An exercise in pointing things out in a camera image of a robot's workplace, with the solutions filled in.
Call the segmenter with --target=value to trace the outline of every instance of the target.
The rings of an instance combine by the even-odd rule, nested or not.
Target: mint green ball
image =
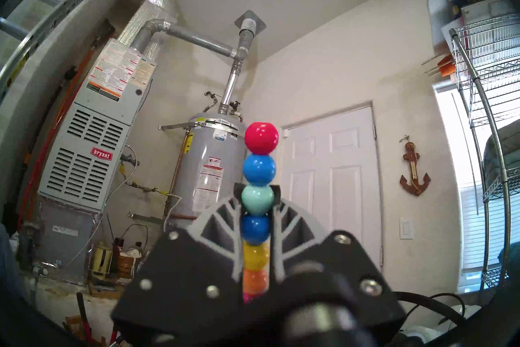
[[[242,190],[242,203],[251,215],[264,215],[275,201],[275,194],[270,186],[247,185]]]

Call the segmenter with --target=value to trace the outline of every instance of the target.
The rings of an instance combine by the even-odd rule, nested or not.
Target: bryant logo
[[[92,155],[94,155],[94,157],[98,157],[99,159],[106,159],[106,160],[109,160],[109,161],[112,161],[112,153],[111,152],[107,152],[107,151],[103,151],[103,150],[100,150],[99,148],[93,148],[92,151],[90,151],[90,153]]]

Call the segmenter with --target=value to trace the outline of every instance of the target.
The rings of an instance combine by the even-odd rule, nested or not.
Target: red ball
[[[245,145],[256,155],[269,155],[278,145],[278,130],[271,123],[254,122],[245,131]]]

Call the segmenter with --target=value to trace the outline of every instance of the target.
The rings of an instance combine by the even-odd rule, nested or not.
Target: wire shelving rack
[[[483,186],[485,245],[480,291],[502,286],[506,272],[511,230],[510,196],[520,193],[520,169],[507,169],[496,122],[520,112],[520,15],[511,14],[451,29],[457,85],[469,118]],[[500,175],[486,187],[475,127],[489,125]],[[502,266],[488,269],[489,200],[504,199],[504,253]]]

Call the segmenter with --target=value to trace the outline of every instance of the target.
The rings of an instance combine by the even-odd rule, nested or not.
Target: window
[[[484,261],[484,205],[482,181],[477,153],[462,99],[456,89],[438,90],[437,101],[444,121],[450,146],[461,214],[461,262],[458,292],[476,291],[480,288],[480,275]],[[515,120],[497,122],[504,127]],[[480,152],[484,154],[491,135],[489,125],[475,128]],[[511,243],[520,241],[520,195],[511,196]],[[500,266],[498,254],[504,245],[503,199],[489,201],[489,260],[488,268]]]

